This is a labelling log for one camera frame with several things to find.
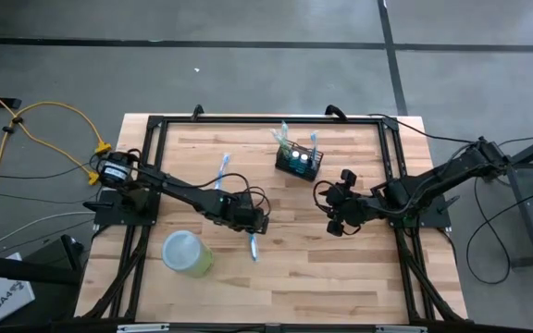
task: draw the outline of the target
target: cup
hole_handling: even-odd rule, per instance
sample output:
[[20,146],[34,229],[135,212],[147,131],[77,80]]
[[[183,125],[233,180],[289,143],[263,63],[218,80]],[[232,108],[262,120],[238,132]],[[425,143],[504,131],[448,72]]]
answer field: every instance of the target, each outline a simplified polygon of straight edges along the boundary
[[164,241],[162,260],[175,272],[200,278],[213,265],[213,253],[195,234],[180,230],[169,235]]

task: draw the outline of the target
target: black mount plate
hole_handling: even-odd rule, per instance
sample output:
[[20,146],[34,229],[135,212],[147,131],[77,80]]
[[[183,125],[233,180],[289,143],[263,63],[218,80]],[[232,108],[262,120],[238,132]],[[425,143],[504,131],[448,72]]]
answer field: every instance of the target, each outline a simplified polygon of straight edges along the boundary
[[[435,198],[427,210],[420,215],[421,228],[450,228],[452,221],[448,213],[448,207],[451,203],[445,201],[443,195]],[[392,220],[390,226],[393,228],[414,228],[416,227],[416,220],[404,223],[401,220]]]
[[122,204],[123,197],[118,192],[104,190],[100,193],[98,203],[108,204],[108,207],[98,207],[93,222],[100,226],[152,226],[157,219],[160,196],[158,192],[149,192],[148,206],[136,212]]

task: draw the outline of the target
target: cable connector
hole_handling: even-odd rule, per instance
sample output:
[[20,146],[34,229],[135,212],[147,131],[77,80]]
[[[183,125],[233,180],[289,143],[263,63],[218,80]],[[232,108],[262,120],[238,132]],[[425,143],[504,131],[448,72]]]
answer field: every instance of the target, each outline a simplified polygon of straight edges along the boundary
[[100,175],[95,171],[89,171],[88,172],[88,184],[95,185],[98,182],[98,179],[100,178]]
[[14,128],[12,126],[4,126],[3,128],[1,128],[1,130],[9,134],[14,133]]
[[110,143],[99,142],[98,147],[96,148],[96,150],[94,150],[94,152],[95,154],[99,155],[99,154],[110,152],[111,149],[112,149],[112,146],[110,145]]

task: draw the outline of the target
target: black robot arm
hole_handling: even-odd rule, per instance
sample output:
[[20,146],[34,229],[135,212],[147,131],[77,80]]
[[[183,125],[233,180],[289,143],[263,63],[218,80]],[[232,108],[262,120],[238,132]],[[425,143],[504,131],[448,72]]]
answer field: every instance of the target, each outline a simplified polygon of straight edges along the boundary
[[326,196],[328,206],[316,205],[330,218],[328,232],[341,236],[343,223],[359,227],[377,218],[414,219],[447,190],[474,177],[494,178],[504,174],[507,165],[508,159],[497,144],[480,138],[461,148],[447,163],[419,176],[382,183],[372,188],[369,196],[351,191],[357,177],[345,169],[341,173],[344,182],[319,193]]
[[[260,234],[267,232],[268,216],[265,216],[262,208],[253,205],[252,195],[248,190],[235,193],[204,190],[201,189],[203,186],[191,185],[151,166],[141,164],[133,167],[135,162],[139,162],[139,158],[132,153],[110,153],[102,158],[102,162],[104,163],[96,168],[100,182],[117,190],[123,198],[121,204],[130,210],[144,211],[148,193],[156,191],[191,205],[196,212],[217,225],[227,226],[235,231]],[[131,177],[132,170],[138,172],[137,179]]]

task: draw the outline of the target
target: butcher block tabletop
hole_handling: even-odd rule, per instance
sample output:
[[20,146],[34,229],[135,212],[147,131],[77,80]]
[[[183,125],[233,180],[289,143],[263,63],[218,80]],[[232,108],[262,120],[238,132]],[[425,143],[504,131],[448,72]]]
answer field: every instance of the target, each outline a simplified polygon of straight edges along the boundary
[[[125,115],[116,150],[142,149],[148,116]],[[421,117],[399,119],[424,130]],[[315,183],[275,169],[278,145],[269,131],[273,127],[280,126],[169,125],[164,172],[201,184],[217,176],[223,154],[229,153],[227,172],[241,173],[251,186],[262,187],[272,213],[266,235],[257,236],[255,263],[247,234],[216,226],[189,205],[162,196],[147,250],[137,321],[407,323],[396,241],[387,221],[369,221],[353,236],[328,234],[328,219],[314,205]],[[289,138],[309,147],[313,130],[318,130],[318,149],[324,153],[316,181],[339,181],[344,168],[358,177],[353,191],[369,194],[371,187],[385,181],[375,126],[290,124]],[[427,139],[404,126],[400,133],[409,174],[432,168]],[[390,134],[388,140],[395,162]],[[222,189],[235,192],[244,186],[231,177],[223,179]],[[125,229],[110,227],[93,241],[75,315],[90,310],[115,277]],[[177,274],[162,261],[166,237],[184,229],[201,237],[214,253],[215,262],[205,277]],[[466,317],[450,244],[435,229],[422,229],[420,237],[430,280],[454,311]],[[413,281],[417,309],[423,314],[414,276]],[[125,286],[121,313],[128,304],[130,279]]]

